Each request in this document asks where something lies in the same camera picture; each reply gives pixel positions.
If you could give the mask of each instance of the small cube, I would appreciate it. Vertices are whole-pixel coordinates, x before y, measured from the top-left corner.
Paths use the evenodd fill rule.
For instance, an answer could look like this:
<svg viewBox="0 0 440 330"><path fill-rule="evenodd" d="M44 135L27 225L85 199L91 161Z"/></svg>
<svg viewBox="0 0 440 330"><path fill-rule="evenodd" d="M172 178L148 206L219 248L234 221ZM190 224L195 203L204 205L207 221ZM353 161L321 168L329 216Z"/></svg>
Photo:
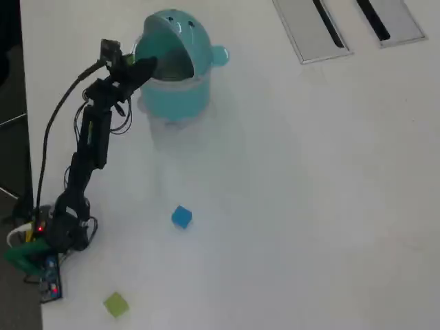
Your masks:
<svg viewBox="0 0 440 330"><path fill-rule="evenodd" d="M185 209L183 206L179 206L176 208L176 211L174 211L171 220L173 220L173 223L176 226L186 229L192 218L193 214L191 211Z"/></svg>
<svg viewBox="0 0 440 330"><path fill-rule="evenodd" d="M129 304L118 292L115 292L108 297L104 301L104 306L114 318L121 316L123 313L129 310Z"/></svg>

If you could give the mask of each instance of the white table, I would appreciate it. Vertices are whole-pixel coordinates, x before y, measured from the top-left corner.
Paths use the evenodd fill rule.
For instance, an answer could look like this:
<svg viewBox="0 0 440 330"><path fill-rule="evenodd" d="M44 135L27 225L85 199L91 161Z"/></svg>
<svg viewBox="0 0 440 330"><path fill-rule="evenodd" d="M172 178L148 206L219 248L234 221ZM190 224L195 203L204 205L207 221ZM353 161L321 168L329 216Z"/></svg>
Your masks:
<svg viewBox="0 0 440 330"><path fill-rule="evenodd" d="M270 0L21 0L35 190L45 125L101 38L127 52L175 7L231 53L198 121L160 131L135 107L111 137L87 188L98 233L63 265L45 330L438 329L440 3L407 0L429 40L390 49L352 0L328 3L355 55L301 66ZM45 203L81 90L52 128ZM130 304L118 320L114 291Z"/></svg>

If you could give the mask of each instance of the yellow-green cube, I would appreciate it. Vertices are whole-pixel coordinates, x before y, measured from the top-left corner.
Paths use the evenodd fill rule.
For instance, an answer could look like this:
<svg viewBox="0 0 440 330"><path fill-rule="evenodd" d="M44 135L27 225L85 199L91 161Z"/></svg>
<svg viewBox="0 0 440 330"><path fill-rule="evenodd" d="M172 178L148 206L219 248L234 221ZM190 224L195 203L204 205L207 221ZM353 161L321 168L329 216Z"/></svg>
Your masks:
<svg viewBox="0 0 440 330"><path fill-rule="evenodd" d="M115 292L108 297L104 301L104 306L114 318L121 316L123 313L129 310L129 304L118 292Z"/></svg>

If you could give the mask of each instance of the teal trash can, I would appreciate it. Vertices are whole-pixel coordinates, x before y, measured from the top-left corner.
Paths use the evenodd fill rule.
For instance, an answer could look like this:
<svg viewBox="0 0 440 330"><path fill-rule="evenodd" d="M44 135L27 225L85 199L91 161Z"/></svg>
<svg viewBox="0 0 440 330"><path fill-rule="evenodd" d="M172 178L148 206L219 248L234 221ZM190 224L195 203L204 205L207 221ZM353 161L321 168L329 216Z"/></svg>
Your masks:
<svg viewBox="0 0 440 330"><path fill-rule="evenodd" d="M147 17L133 53L135 61L158 58L142 99L154 116L171 122L195 118L208 106L211 69L229 61L226 48L212 46L200 22L180 10Z"/></svg>

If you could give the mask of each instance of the floor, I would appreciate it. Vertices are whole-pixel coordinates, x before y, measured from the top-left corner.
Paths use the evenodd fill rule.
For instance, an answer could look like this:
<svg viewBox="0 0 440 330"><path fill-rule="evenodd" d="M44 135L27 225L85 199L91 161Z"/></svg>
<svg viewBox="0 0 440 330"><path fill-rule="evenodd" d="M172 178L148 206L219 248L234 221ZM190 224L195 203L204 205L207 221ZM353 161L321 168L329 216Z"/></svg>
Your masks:
<svg viewBox="0 0 440 330"><path fill-rule="evenodd" d="M0 87L0 122L26 112L23 72L23 52L14 47L9 53L11 72ZM24 190L25 148L28 129L25 124L15 124L0 129L0 185L18 193ZM0 191L0 219L8 216L14 199ZM0 329L39 330L41 310L35 285L23 282L23 273L15 270L3 259L7 249L6 234L10 225L0 225Z"/></svg>

